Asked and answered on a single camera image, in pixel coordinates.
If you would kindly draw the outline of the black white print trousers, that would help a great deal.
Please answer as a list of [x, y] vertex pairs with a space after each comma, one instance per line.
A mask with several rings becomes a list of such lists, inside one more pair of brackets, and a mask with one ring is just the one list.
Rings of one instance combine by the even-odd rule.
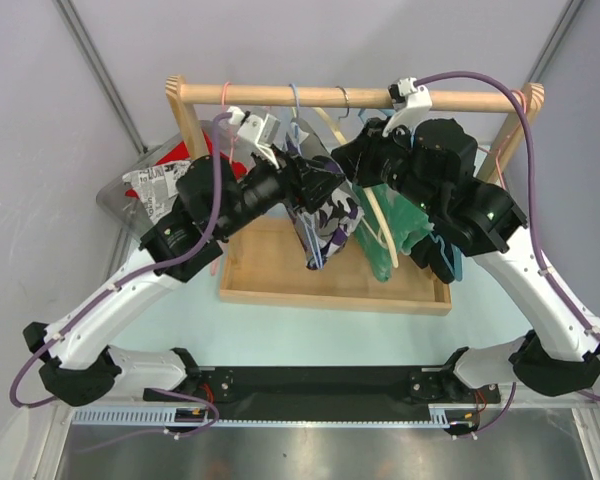
[[172, 161], [128, 172], [122, 180], [135, 192], [151, 222], [157, 224], [171, 212], [178, 195], [176, 182], [190, 166], [190, 160]]

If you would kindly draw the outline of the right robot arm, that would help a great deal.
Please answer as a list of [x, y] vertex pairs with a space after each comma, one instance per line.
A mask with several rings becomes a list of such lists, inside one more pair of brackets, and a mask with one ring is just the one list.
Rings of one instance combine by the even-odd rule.
[[600, 318], [550, 272], [511, 195], [475, 177], [477, 147], [453, 119], [409, 130], [372, 118], [331, 156], [351, 183], [385, 185], [423, 211], [435, 233], [485, 269], [531, 326], [507, 343], [454, 352], [441, 376], [449, 399], [464, 401], [477, 388], [502, 382], [547, 397], [588, 395], [600, 376]]

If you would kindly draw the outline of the cream wooden hanger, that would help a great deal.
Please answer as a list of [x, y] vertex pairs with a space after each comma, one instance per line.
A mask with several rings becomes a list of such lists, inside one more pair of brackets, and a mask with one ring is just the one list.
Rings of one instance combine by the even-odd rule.
[[[346, 144], [347, 140], [341, 131], [339, 122], [334, 121], [321, 107], [314, 107], [313, 110], [326, 123], [338, 143], [340, 145]], [[376, 240], [376, 243], [388, 252], [392, 267], [397, 269], [399, 267], [397, 248], [385, 215], [373, 190], [366, 187], [363, 189], [363, 192], [378, 223], [377, 231], [374, 231], [366, 220], [363, 220], [363, 224], [366, 226], [371, 236]]]

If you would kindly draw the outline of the light blue wire hanger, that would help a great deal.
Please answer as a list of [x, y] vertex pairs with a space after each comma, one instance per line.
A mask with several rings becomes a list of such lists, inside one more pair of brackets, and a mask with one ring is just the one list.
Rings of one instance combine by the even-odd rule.
[[[294, 93], [295, 106], [291, 108], [292, 117], [286, 135], [286, 148], [289, 153], [307, 158], [309, 163], [321, 170], [330, 166], [327, 150], [309, 123], [300, 117], [300, 105], [297, 98], [297, 88], [290, 84]], [[327, 261], [330, 233], [327, 231], [329, 212], [327, 201], [331, 198], [328, 192], [320, 198], [313, 213], [305, 208], [293, 210], [286, 207], [296, 235], [302, 245], [306, 257], [306, 267], [309, 270], [321, 270]]]

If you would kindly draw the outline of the purple camouflage trousers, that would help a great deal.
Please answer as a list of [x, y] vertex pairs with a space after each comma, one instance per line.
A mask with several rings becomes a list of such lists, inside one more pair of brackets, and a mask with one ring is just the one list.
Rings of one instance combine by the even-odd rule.
[[[293, 117], [285, 142], [288, 153], [316, 159], [326, 170], [343, 173], [307, 121]], [[364, 217], [361, 202], [347, 179], [313, 214], [293, 210], [289, 206], [285, 209], [304, 250], [309, 270], [322, 270], [327, 261], [344, 248]]]

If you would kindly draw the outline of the red trousers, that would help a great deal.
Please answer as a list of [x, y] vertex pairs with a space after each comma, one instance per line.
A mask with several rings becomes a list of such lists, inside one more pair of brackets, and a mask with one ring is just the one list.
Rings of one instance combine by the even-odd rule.
[[[212, 153], [214, 145], [213, 145], [211, 137], [207, 131], [203, 132], [203, 138], [204, 138], [205, 144], [207, 146], [207, 149], [209, 150], [209, 153]], [[189, 159], [190, 159], [190, 155], [187, 150], [187, 147], [183, 141], [180, 141], [175, 147], [173, 147], [168, 153], [166, 153], [164, 156], [162, 156], [159, 160], [157, 160], [155, 162], [150, 162], [149, 166], [150, 167], [160, 166], [163, 164], [173, 163], [176, 161], [185, 161], [185, 160], [189, 160]], [[231, 167], [231, 169], [232, 169], [232, 172], [236, 179], [241, 179], [247, 173], [246, 166], [243, 163], [238, 162], [238, 161], [235, 161], [233, 163], [233, 166]], [[132, 198], [132, 199], [139, 198], [139, 196], [134, 188], [127, 189], [125, 191], [124, 195], [126, 197]]]

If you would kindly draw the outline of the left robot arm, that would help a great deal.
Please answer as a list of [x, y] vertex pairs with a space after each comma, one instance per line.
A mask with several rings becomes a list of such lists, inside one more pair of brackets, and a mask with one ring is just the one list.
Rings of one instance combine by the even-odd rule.
[[236, 179], [227, 160], [193, 161], [176, 182], [175, 202], [142, 237], [127, 262], [82, 306], [50, 324], [33, 322], [23, 336], [53, 398], [84, 406], [102, 398], [157, 401], [194, 397], [200, 368], [183, 347], [137, 352], [112, 340], [154, 302], [184, 286], [222, 253], [221, 245], [279, 203], [309, 213], [344, 181], [327, 157], [281, 152], [256, 158]]

